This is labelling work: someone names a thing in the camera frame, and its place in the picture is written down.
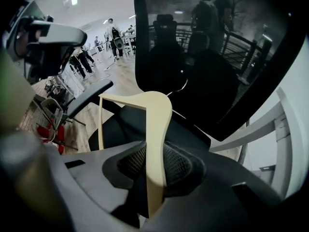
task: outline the chair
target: chair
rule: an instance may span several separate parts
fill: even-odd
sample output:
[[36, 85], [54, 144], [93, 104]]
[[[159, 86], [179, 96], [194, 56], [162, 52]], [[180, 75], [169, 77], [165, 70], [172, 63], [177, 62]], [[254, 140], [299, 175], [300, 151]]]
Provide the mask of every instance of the chair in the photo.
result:
[[33, 131], [39, 137], [52, 141], [54, 134], [58, 131], [59, 127], [65, 122], [71, 122], [68, 119], [73, 119], [76, 122], [86, 126], [86, 124], [75, 119], [74, 117], [90, 102], [98, 104], [98, 94], [101, 94], [105, 90], [109, 89], [112, 85], [112, 81], [108, 79], [95, 82], [91, 84], [79, 97], [74, 100], [70, 100], [66, 104], [59, 104], [52, 98], [45, 99], [40, 103], [36, 100], [35, 103], [39, 109], [36, 110], [34, 115]]

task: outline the white shirt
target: white shirt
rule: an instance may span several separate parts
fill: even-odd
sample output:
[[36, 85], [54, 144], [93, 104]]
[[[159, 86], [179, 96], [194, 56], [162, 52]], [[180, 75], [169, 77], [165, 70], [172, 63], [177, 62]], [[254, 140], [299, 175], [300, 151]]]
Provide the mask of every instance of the white shirt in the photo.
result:
[[108, 24], [106, 31], [108, 33], [109, 41], [111, 41], [113, 39], [113, 37], [112, 37], [112, 29], [113, 28], [116, 29], [119, 32], [119, 35], [120, 35], [120, 29], [116, 24], [114, 24], [114, 23]]
[[73, 52], [73, 55], [74, 55], [74, 56], [78, 56], [78, 55], [80, 55], [82, 52], [83, 52], [83, 51], [81, 50], [80, 47], [76, 47], [75, 50], [74, 50], [74, 52]]

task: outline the chair backrest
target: chair backrest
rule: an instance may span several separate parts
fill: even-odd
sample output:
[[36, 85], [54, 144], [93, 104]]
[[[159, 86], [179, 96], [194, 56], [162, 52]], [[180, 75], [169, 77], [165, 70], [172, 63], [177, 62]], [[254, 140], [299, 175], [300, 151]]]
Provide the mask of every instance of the chair backrest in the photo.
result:
[[135, 75], [144, 91], [172, 92], [173, 110], [221, 141], [277, 87], [305, 28], [299, 7], [287, 0], [202, 1], [214, 1], [215, 32], [192, 31], [201, 0], [135, 0]]

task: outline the white wall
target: white wall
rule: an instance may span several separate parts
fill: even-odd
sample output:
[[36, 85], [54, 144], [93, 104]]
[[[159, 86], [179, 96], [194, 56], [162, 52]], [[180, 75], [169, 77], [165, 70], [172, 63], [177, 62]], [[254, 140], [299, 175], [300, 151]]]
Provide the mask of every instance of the white wall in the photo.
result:
[[56, 23], [73, 27], [92, 23], [98, 19], [127, 19], [134, 14], [134, 0], [35, 0], [40, 9], [55, 18]]
[[[309, 38], [305, 42], [289, 69], [286, 76], [280, 82], [281, 87], [286, 94], [295, 112], [299, 126], [303, 132], [304, 152], [303, 162], [308, 166], [309, 156]], [[276, 92], [267, 99], [260, 109], [252, 116], [250, 122], [253, 123], [269, 111], [277, 102], [279, 97]], [[276, 164], [277, 144], [275, 132], [248, 144], [247, 155], [244, 166], [249, 170], [258, 170], [259, 167]]]
[[[118, 25], [121, 31], [126, 31], [130, 27], [130, 25], [135, 26], [135, 19], [132, 18], [132, 19], [128, 19], [122, 22], [115, 21], [115, 23]], [[86, 45], [90, 43], [90, 48], [92, 48], [94, 46], [94, 40], [96, 36], [98, 36], [99, 41], [105, 41], [104, 33], [106, 31], [107, 25], [108, 23], [105, 23], [105, 24], [102, 24], [101, 26], [96, 26], [96, 27], [91, 28], [90, 30], [85, 31], [88, 35]]]

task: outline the wooden floor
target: wooden floor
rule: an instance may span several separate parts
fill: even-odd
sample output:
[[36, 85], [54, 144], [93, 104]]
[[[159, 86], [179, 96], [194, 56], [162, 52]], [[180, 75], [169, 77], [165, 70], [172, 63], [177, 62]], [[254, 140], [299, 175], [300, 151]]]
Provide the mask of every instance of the wooden floor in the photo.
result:
[[[87, 88], [92, 83], [108, 78], [113, 81], [114, 85], [108, 89], [107, 93], [118, 94], [118, 95], [134, 95], [141, 93], [142, 90], [139, 89], [135, 80], [135, 57], [128, 57], [124, 55], [123, 58], [114, 62], [113, 58], [110, 58], [109, 53], [95, 54], [93, 59], [96, 61], [93, 67], [94, 74], [89, 75], [86, 73], [86, 80], [82, 80], [81, 76], [76, 73], [78, 81], [82, 84], [84, 88]], [[70, 75], [74, 75], [71, 69], [66, 70]], [[33, 88], [36, 93], [46, 97], [46, 90], [44, 90], [45, 82], [35, 84]], [[72, 88], [74, 93], [81, 93], [78, 87]], [[27, 113], [28, 115], [24, 117], [20, 124], [20, 127], [24, 130], [29, 130], [31, 120], [33, 119], [33, 111], [36, 107], [30, 106]], [[103, 109], [102, 120], [106, 121], [112, 116], [112, 113]], [[77, 120], [86, 124], [86, 126], [72, 121], [72, 123], [66, 123], [65, 125], [65, 144], [78, 148], [78, 151], [65, 147], [64, 154], [76, 154], [82, 152], [89, 152], [88, 139], [92, 133], [98, 128], [98, 106], [90, 103], [87, 105], [77, 116]], [[234, 160], [238, 159], [239, 149], [234, 148], [226, 151], [220, 152], [220, 155], [225, 155]]]
[[[128, 96], [142, 92], [135, 80], [135, 57], [124, 56], [124, 58], [117, 60], [114, 64], [112, 59], [108, 61], [105, 59], [105, 61], [98, 63], [98, 60], [102, 60], [103, 57], [104, 56], [93, 56], [94, 60], [97, 62], [94, 67], [95, 73], [89, 76], [87, 80], [82, 81], [85, 88], [95, 81], [108, 78], [112, 80], [114, 85], [106, 91], [107, 93]], [[105, 71], [108, 65], [111, 65], [111, 67], [109, 70]], [[112, 113], [103, 109], [103, 122], [111, 116]], [[85, 123], [86, 126], [75, 121], [70, 125], [66, 125], [66, 144], [77, 147], [79, 149], [78, 153], [90, 151], [88, 139], [98, 128], [98, 106], [90, 103], [75, 118]], [[66, 147], [65, 153], [74, 154], [76, 151]]]

